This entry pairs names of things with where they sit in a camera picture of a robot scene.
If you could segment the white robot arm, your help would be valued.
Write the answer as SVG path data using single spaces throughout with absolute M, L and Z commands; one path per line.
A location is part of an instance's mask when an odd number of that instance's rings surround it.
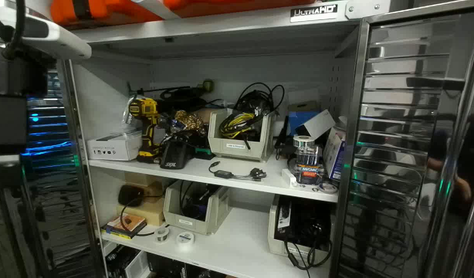
M 60 24 L 19 7 L 20 0 L 0 0 L 0 46 L 9 47 L 15 30 L 22 29 L 17 49 L 37 50 L 51 58 L 90 58 L 91 46 Z

